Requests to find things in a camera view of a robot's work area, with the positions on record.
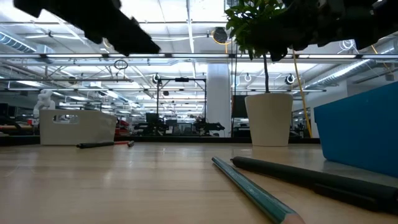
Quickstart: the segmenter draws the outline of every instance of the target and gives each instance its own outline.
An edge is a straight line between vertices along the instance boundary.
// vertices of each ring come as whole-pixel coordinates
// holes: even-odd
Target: blue box
[[[398,82],[314,108],[326,159],[398,177]]]

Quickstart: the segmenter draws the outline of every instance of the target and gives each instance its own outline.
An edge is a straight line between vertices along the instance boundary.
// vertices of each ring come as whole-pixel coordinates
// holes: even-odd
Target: wooden table
[[[319,145],[139,143],[96,149],[0,148],[0,223],[270,223],[211,161],[252,156],[398,187],[398,179],[325,161]],[[398,223],[242,171],[308,224]]]

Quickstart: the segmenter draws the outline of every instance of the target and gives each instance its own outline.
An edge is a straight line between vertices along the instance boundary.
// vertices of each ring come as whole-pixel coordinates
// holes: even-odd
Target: white plastic bin
[[[116,117],[100,111],[40,110],[42,145],[114,141]]]

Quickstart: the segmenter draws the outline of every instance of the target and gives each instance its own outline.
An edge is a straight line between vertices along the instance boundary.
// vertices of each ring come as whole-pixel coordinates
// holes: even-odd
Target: green pencil
[[[276,224],[305,224],[294,210],[218,157],[211,159]]]

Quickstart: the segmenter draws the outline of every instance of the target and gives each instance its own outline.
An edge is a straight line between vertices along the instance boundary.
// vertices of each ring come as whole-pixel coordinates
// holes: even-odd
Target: white pillar
[[[207,65],[207,112],[209,123],[220,122],[225,131],[212,131],[231,137],[231,82],[228,64]]]

